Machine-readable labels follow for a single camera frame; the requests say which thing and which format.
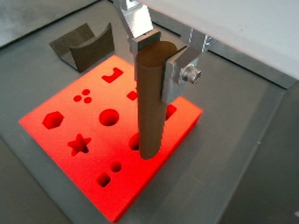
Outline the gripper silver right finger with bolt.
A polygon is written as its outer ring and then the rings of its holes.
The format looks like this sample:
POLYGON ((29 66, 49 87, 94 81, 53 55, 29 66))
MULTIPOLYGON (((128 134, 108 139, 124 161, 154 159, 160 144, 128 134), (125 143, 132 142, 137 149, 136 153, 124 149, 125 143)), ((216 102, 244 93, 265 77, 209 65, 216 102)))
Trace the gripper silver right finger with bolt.
POLYGON ((170 104, 182 94, 186 82, 194 84, 201 77, 197 68, 200 55, 205 53, 216 40, 206 34, 189 28, 181 35, 184 46, 165 61, 162 75, 161 101, 170 104))

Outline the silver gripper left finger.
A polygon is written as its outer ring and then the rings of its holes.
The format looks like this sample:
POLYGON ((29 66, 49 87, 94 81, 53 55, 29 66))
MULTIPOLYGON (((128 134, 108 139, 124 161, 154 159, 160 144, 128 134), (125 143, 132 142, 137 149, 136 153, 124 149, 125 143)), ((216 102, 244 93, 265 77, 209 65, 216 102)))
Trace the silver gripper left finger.
POLYGON ((136 0, 113 0, 116 12, 126 32, 129 52, 137 52, 157 42, 161 33, 153 28, 149 10, 136 0))

